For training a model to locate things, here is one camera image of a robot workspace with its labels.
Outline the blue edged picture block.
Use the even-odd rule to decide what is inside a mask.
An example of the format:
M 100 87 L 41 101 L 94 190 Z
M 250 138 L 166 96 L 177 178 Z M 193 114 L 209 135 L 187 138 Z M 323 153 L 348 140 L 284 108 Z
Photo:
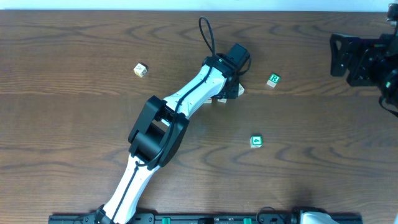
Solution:
M 238 95 L 242 95 L 244 93 L 244 87 L 239 83 L 238 85 Z

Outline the blue number 2 block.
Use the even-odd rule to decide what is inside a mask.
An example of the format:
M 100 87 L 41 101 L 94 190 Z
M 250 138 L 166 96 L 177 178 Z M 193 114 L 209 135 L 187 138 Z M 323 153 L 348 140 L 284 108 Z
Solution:
M 225 99 L 225 98 L 218 99 L 218 102 L 220 102 L 220 103 L 226 103 L 226 102 L 227 102 L 227 99 Z

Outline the red letter I block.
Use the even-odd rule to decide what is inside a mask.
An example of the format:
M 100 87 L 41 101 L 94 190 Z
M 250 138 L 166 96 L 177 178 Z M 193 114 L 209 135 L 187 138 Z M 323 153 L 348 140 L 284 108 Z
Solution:
M 207 100 L 204 102 L 204 104 L 210 104 L 210 103 L 212 103 L 212 99 L 211 99 L 211 98 L 207 99 Z

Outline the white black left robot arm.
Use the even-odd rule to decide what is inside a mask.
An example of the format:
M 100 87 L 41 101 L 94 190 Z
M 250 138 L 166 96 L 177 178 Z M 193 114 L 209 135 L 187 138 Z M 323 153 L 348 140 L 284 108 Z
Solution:
M 126 170 L 111 199 L 95 212 L 95 223 L 127 223 L 154 173 L 169 163 L 182 143 L 190 117 L 210 98 L 227 98 L 245 73 L 249 56 L 207 57 L 198 74 L 173 95 L 152 96 L 129 134 Z

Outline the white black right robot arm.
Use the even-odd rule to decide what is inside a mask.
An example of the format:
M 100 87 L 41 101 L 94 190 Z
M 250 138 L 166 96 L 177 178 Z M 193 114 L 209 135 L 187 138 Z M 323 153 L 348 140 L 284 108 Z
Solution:
M 397 111 L 384 105 L 397 106 L 397 26 L 394 33 L 381 34 L 377 39 L 334 33 L 330 37 L 333 77 L 349 72 L 349 86 L 376 86 L 381 91 L 379 105 L 394 116 Z M 284 223 L 362 223 L 359 215 L 330 215 L 320 208 L 295 208 Z

